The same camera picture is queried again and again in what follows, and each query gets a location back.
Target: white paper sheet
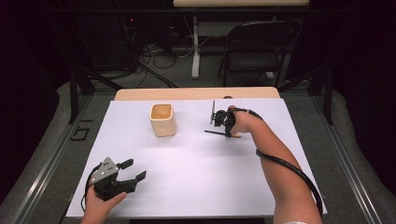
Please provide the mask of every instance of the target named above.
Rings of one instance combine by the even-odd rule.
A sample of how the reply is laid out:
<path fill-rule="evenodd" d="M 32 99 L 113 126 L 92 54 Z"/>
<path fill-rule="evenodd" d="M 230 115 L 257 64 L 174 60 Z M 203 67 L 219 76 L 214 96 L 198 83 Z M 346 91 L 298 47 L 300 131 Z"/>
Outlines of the white paper sheet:
<path fill-rule="evenodd" d="M 149 121 L 153 104 L 174 106 L 177 133 L 156 137 Z M 70 204 L 67 217 L 83 217 L 80 200 L 88 174 L 110 157 L 115 163 L 134 159 L 118 180 L 147 170 L 136 192 L 114 208 L 111 217 L 260 217 L 274 213 L 275 201 L 265 181 L 250 134 L 226 138 L 204 130 L 224 132 L 210 124 L 212 100 L 114 101 Z M 252 109 L 294 154 L 311 178 L 300 140 L 282 99 L 216 100 L 216 111 L 229 105 Z"/>

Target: human arm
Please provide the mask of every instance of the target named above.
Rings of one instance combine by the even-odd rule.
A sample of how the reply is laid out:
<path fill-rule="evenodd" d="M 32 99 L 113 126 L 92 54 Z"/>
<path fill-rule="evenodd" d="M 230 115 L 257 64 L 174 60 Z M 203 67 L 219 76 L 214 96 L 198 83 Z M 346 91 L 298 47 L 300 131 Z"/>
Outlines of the human arm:
<path fill-rule="evenodd" d="M 278 157 L 301 169 L 293 154 L 264 120 L 244 111 L 233 113 L 235 125 L 231 129 L 232 134 L 250 133 L 254 144 L 261 153 Z M 321 223 L 311 190 L 305 182 L 295 173 L 277 163 L 266 159 L 261 159 L 261 163 L 265 178 L 276 200 L 274 222 Z"/>
<path fill-rule="evenodd" d="M 85 214 L 81 220 L 81 224 L 104 223 L 110 210 L 122 202 L 126 198 L 126 195 L 126 192 L 122 192 L 108 201 L 103 201 L 97 197 L 94 186 L 91 185 L 88 188 Z"/>

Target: wooden table edge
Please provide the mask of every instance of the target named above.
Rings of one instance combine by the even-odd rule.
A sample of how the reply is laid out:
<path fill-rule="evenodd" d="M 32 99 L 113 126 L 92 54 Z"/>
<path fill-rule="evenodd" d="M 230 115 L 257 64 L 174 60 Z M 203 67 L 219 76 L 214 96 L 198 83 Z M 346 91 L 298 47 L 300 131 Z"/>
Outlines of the wooden table edge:
<path fill-rule="evenodd" d="M 115 101 L 145 100 L 207 100 L 233 98 L 280 98 L 274 87 L 231 88 L 173 88 L 173 89 L 122 89 L 117 91 Z"/>
<path fill-rule="evenodd" d="M 301 7 L 308 6 L 309 0 L 282 1 L 210 1 L 175 0 L 174 7 Z"/>

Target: human hand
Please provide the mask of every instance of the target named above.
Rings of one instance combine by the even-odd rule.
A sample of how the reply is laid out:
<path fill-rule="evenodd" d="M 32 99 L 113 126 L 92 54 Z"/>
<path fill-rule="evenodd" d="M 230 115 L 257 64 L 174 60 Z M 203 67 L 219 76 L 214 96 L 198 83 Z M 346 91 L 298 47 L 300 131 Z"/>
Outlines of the human hand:
<path fill-rule="evenodd" d="M 117 204 L 126 198 L 127 193 L 122 192 L 108 201 L 103 201 L 96 195 L 94 186 L 88 188 L 86 195 L 85 214 L 81 223 L 103 223 L 105 222 L 108 213 Z"/>
<path fill-rule="evenodd" d="M 234 108 L 236 108 L 235 105 L 228 107 L 229 110 Z M 245 111 L 234 111 L 233 115 L 235 116 L 235 125 L 230 130 L 231 134 L 251 133 L 253 127 L 264 122 L 262 119 L 258 119 Z"/>

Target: beige cup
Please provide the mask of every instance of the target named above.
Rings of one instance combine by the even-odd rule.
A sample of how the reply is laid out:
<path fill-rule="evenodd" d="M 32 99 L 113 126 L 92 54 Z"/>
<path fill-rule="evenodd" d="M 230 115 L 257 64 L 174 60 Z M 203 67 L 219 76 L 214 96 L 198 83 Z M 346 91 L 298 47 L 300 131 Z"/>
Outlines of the beige cup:
<path fill-rule="evenodd" d="M 172 136 L 176 133 L 174 108 L 170 104 L 153 105 L 149 120 L 155 135 L 159 137 Z"/>

